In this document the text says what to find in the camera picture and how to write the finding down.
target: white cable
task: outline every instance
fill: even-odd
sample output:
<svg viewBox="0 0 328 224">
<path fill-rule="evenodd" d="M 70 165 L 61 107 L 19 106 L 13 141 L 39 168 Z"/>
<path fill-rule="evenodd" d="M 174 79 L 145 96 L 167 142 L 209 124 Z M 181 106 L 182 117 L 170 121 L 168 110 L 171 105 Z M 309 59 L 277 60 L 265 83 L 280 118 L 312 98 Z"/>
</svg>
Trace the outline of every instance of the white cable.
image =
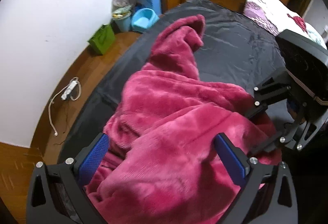
<svg viewBox="0 0 328 224">
<path fill-rule="evenodd" d="M 67 87 L 69 87 L 69 85 L 71 84 L 71 82 L 73 81 L 76 81 L 78 86 L 79 86 L 79 94 L 77 95 L 76 98 L 73 98 L 72 95 L 70 94 L 70 98 L 71 100 L 75 101 L 77 100 L 80 96 L 81 96 L 81 93 L 82 93 L 82 87 L 81 87 L 81 84 L 80 82 L 78 81 L 78 77 L 74 77 L 72 80 L 70 80 L 69 84 L 66 85 L 62 90 L 60 90 L 57 94 L 54 95 L 54 97 L 50 100 L 50 103 L 49 103 L 49 106 L 48 106 L 48 114 L 49 114 L 49 122 L 50 122 L 50 125 L 51 127 L 54 129 L 55 133 L 54 133 L 54 136 L 57 136 L 58 135 L 58 132 L 54 126 L 54 124 L 52 123 L 52 120 L 51 120 L 51 112 L 50 112 L 50 107 L 51 105 L 54 103 L 54 99 L 56 98 L 56 96 L 58 96 L 60 93 L 62 93 Z"/>
</svg>

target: pink blanket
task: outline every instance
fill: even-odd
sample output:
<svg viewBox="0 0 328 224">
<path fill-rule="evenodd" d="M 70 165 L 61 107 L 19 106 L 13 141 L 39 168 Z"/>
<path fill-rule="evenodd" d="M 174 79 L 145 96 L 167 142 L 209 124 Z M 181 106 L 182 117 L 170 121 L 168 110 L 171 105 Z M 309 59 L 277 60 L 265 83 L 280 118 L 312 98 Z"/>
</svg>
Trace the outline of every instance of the pink blanket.
<svg viewBox="0 0 328 224">
<path fill-rule="evenodd" d="M 275 133 L 266 114 L 255 124 L 242 116 L 254 100 L 241 87 L 199 80 L 193 52 L 203 45 L 204 28 L 202 15 L 167 27 L 124 86 L 104 127 L 124 161 L 108 152 L 87 186 L 108 223 L 216 223 L 239 187 L 214 136 L 224 132 L 246 153 Z M 277 164 L 281 153 L 259 160 Z"/>
</svg>

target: pink fabric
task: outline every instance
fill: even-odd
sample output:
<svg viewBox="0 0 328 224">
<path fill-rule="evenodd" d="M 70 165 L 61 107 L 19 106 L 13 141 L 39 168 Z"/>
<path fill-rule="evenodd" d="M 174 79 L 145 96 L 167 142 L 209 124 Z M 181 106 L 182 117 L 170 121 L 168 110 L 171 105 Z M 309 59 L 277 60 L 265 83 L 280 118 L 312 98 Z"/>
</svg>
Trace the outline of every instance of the pink fabric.
<svg viewBox="0 0 328 224">
<path fill-rule="evenodd" d="M 202 15 L 167 27 L 104 127 L 125 160 L 113 170 L 108 152 L 86 190 L 109 223 L 216 223 L 239 187 L 214 136 L 224 132 L 246 153 L 275 133 L 266 114 L 255 124 L 241 115 L 254 103 L 241 87 L 199 80 L 193 52 L 203 45 L 204 27 Z M 259 160 L 277 164 L 281 152 Z"/>
<path fill-rule="evenodd" d="M 289 18 L 292 18 L 292 19 L 294 20 L 294 22 L 295 22 L 299 27 L 301 27 L 301 29 L 303 30 L 303 32 L 308 33 L 307 30 L 306 30 L 306 23 L 305 23 L 305 21 L 304 21 L 303 18 L 301 18 L 301 17 L 299 17 L 299 16 L 291 17 L 288 13 L 287 13 L 287 16 L 288 16 Z"/>
</svg>

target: blue gripper pad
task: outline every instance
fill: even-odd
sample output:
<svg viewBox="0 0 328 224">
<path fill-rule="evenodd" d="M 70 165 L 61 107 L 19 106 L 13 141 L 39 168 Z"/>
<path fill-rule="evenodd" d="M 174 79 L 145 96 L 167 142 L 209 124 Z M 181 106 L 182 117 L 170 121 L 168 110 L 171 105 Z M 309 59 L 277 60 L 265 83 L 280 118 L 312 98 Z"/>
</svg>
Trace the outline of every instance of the blue gripper pad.
<svg viewBox="0 0 328 224">
<path fill-rule="evenodd" d="M 245 186 L 249 167 L 245 167 L 237 157 L 235 151 L 240 149 L 235 147 L 224 133 L 215 136 L 214 147 L 233 183 L 240 187 Z"/>
<path fill-rule="evenodd" d="M 100 133 L 89 146 L 84 147 L 77 155 L 74 175 L 81 188 L 90 183 L 108 149 L 109 137 L 107 134 Z"/>
</svg>

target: green bag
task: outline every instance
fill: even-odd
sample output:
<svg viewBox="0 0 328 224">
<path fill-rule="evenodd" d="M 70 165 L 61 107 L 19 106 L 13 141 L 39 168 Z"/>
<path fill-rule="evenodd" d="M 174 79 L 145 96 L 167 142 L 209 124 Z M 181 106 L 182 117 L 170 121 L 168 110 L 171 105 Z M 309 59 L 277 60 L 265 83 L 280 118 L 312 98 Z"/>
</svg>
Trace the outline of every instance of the green bag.
<svg viewBox="0 0 328 224">
<path fill-rule="evenodd" d="M 112 43 L 115 35 L 110 24 L 102 25 L 89 39 L 89 44 L 97 54 L 104 55 Z"/>
</svg>

